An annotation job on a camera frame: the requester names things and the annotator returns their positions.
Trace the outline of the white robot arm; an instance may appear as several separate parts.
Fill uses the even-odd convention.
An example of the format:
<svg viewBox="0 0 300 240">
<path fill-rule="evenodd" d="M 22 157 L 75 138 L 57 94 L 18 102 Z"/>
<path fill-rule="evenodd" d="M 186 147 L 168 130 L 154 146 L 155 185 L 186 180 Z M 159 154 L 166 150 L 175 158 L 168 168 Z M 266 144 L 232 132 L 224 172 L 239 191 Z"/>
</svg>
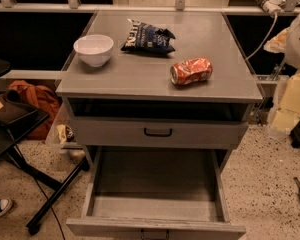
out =
<svg viewBox="0 0 300 240">
<path fill-rule="evenodd" d="M 289 134 L 300 121 L 300 13 L 288 28 L 267 41 L 264 49 L 271 53 L 283 53 L 285 63 L 297 70 L 287 81 L 270 122 L 272 128 Z"/>
</svg>

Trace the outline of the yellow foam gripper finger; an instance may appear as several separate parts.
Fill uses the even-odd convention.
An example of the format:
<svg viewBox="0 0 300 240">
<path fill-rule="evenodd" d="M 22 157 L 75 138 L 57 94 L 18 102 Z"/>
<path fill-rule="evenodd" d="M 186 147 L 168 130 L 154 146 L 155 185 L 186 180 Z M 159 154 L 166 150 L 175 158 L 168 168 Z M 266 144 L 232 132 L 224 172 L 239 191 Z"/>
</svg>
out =
<svg viewBox="0 0 300 240">
<path fill-rule="evenodd" d="M 285 62 L 297 69 L 286 86 L 279 84 L 276 92 L 281 94 L 270 112 L 270 128 L 280 133 L 290 133 L 300 121 L 300 30 L 288 27 L 264 45 L 270 53 L 283 53 Z"/>
</svg>

